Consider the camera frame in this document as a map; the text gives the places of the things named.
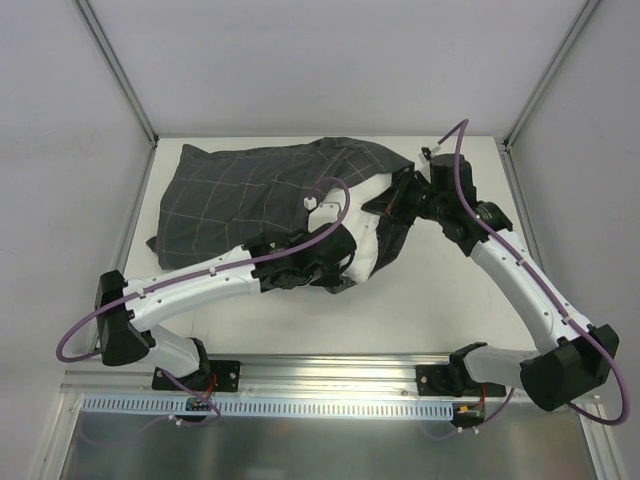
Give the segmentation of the white pillow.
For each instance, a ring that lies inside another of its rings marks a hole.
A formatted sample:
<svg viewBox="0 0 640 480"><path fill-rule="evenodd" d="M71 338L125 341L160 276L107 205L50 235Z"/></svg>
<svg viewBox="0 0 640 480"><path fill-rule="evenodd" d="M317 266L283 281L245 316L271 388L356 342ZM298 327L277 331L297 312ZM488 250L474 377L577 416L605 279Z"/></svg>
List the white pillow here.
<svg viewBox="0 0 640 480"><path fill-rule="evenodd" d="M392 183L392 174L376 174L349 188L350 206L341 225L354 237L357 248L355 259L346 269L346 276L356 283L366 282L373 272L378 258L377 228L380 217L364 212L362 205L382 194ZM339 202L342 208L345 206L345 193L339 186L332 186L327 195L321 201Z"/></svg>

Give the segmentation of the dark grey checked pillowcase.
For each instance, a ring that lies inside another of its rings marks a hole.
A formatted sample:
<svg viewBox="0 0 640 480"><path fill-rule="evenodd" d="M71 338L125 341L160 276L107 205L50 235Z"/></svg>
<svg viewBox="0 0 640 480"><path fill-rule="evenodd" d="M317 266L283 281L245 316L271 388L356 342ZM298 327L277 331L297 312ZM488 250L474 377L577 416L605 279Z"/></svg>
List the dark grey checked pillowcase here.
<svg viewBox="0 0 640 480"><path fill-rule="evenodd" d="M318 200L323 200L337 186L330 178L350 188L376 174L391 173L393 181L413 166L385 146L348 137L216 152L186 144L160 200L157 232L147 246L161 269L185 268L265 231L306 228L303 199L316 188ZM407 233L407 228L380 218L372 274L398 257Z"/></svg>

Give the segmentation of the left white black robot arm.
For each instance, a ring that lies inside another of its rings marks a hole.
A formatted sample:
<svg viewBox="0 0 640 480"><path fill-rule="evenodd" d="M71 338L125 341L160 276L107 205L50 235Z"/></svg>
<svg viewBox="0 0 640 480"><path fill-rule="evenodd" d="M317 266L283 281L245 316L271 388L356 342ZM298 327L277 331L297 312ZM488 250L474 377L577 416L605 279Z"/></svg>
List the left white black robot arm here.
<svg viewBox="0 0 640 480"><path fill-rule="evenodd" d="M336 286L356 248L346 227L326 223L313 232L265 232L159 277L126 279L117 270L107 272L96 297L101 361L109 367L154 366L158 390L204 390L213 382L204 343L178 336L163 321L227 298Z"/></svg>

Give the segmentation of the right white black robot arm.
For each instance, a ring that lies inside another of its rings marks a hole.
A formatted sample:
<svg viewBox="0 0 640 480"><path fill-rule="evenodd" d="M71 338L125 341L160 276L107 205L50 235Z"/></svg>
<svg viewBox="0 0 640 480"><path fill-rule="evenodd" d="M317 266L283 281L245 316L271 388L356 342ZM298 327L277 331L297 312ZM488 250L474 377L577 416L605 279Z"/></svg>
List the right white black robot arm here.
<svg viewBox="0 0 640 480"><path fill-rule="evenodd" d="M467 345L440 365L418 376L432 395L476 395L483 384L492 393L524 390L536 406L553 411L603 385L608 362L619 346L609 325L594 326L551 286L530 259L513 224L494 203L480 201L471 164L464 157L437 155L429 173L407 167L395 174L383 193L362 209L379 216L384 240L378 265L399 254L409 228L418 218L438 223L455 243L500 288L528 332L534 349L495 348L485 342Z"/></svg>

